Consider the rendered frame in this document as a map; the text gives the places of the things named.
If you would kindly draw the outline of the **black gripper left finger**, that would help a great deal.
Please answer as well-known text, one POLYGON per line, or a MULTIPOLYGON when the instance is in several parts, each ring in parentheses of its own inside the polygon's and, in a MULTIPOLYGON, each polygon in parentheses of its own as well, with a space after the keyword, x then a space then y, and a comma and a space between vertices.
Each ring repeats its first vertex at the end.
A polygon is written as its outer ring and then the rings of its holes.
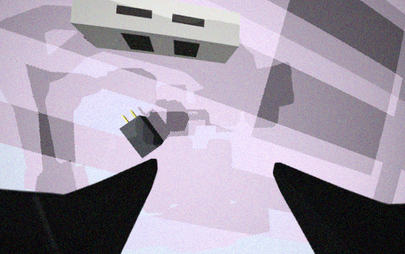
POLYGON ((149 159, 67 194, 0 188, 0 234, 40 238, 49 254, 121 254, 156 175, 149 159))

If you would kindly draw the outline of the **black two-prong plug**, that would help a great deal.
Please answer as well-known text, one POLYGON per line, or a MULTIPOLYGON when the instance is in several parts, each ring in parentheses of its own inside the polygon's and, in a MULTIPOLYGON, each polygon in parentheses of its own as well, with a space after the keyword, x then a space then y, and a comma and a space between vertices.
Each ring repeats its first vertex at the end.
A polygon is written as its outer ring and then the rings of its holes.
POLYGON ((128 121, 128 119, 122 115, 127 124, 122 126, 120 130, 143 159, 162 145, 164 141, 147 120, 146 116, 136 116, 132 110, 130 110, 130 112, 135 118, 128 121))

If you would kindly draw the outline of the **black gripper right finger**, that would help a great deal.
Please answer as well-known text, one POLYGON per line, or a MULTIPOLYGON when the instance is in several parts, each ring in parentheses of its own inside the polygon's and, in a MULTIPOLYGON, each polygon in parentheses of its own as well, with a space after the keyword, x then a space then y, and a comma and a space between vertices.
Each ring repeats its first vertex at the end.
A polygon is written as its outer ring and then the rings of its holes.
POLYGON ((405 254, 405 203, 386 204, 281 162, 273 175, 314 254, 405 254))

